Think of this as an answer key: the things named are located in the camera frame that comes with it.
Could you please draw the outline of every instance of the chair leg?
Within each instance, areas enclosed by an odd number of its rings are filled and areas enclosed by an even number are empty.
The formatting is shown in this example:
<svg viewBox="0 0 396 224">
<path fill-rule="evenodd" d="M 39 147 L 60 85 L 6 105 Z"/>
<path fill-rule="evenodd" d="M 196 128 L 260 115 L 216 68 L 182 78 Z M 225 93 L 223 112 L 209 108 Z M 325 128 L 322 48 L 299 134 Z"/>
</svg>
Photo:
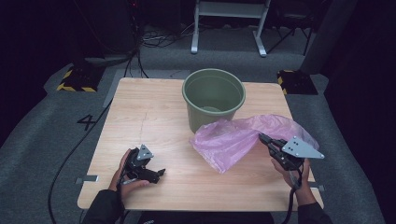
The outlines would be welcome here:
<svg viewBox="0 0 396 224">
<path fill-rule="evenodd" d="M 290 30 L 286 35 L 284 35 L 279 41 L 277 41 L 276 44 L 274 44 L 268 51 L 267 54 L 270 53 L 274 48 L 276 48 L 276 46 L 278 46 L 284 39 L 286 39 L 286 37 L 288 37 L 289 35 L 291 35 L 291 33 L 293 33 L 293 30 Z"/>
<path fill-rule="evenodd" d="M 309 40 L 311 39 L 311 35 L 312 35 L 312 28 L 309 28 L 309 34 L 308 34 L 308 38 L 306 39 L 306 44 L 305 44 L 304 53 L 303 53 L 304 56 L 306 54 L 306 50 L 308 49 Z"/>
</svg>

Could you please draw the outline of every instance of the wooden table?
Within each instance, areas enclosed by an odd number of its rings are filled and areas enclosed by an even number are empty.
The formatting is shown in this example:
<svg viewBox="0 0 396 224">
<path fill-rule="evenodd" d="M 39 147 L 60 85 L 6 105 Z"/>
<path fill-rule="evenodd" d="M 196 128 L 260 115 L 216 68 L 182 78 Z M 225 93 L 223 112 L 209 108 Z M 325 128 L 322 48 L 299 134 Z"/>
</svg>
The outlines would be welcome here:
<svg viewBox="0 0 396 224">
<path fill-rule="evenodd" d="M 268 148 L 259 143 L 225 174 L 215 171 L 189 143 L 183 80 L 123 78 L 108 112 L 78 197 L 89 208 L 97 192 L 107 189 L 120 158 L 128 148 L 145 144 L 154 153 L 147 168 L 166 169 L 158 184 L 135 191 L 125 202 L 132 210 L 287 211 L 290 187 L 270 162 Z M 234 119 L 262 114 L 291 118 L 277 84 L 244 83 L 247 98 Z M 320 204 L 317 189 L 314 195 Z"/>
</svg>

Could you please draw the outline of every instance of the black mat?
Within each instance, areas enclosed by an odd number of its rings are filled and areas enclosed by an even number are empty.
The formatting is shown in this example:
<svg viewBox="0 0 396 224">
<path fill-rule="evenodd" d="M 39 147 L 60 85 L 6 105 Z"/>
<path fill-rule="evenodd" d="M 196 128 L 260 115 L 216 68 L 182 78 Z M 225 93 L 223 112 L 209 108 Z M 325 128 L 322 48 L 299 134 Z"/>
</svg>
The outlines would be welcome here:
<svg viewBox="0 0 396 224">
<path fill-rule="evenodd" d="M 286 94 L 318 95 L 311 77 L 299 70 L 281 70 L 277 74 L 277 82 Z"/>
</svg>

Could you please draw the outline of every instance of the pink plastic bag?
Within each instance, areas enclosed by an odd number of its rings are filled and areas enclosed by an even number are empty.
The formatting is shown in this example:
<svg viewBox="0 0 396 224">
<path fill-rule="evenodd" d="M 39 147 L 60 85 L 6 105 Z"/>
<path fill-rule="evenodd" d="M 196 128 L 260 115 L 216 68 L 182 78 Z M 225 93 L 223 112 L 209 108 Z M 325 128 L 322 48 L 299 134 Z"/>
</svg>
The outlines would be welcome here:
<svg viewBox="0 0 396 224">
<path fill-rule="evenodd" d="M 318 142 L 298 123 L 278 115 L 248 119 L 220 119 L 203 125 L 190 143 L 204 159 L 223 174 L 244 157 L 259 141 L 259 133 L 289 141 L 297 136 L 318 150 Z"/>
</svg>

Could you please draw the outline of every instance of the black sleeve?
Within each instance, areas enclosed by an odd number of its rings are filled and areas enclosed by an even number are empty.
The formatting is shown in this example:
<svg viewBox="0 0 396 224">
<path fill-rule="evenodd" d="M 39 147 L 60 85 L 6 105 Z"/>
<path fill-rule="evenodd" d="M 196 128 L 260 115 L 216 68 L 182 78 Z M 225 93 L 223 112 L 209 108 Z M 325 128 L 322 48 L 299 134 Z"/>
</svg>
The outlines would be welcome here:
<svg viewBox="0 0 396 224">
<path fill-rule="evenodd" d="M 96 195 L 82 223 L 113 224 L 123 211 L 124 207 L 118 193 L 110 189 L 103 189 Z"/>
<path fill-rule="evenodd" d="M 332 220 L 323 211 L 319 203 L 311 203 L 298 207 L 299 224 L 332 224 Z"/>
</svg>

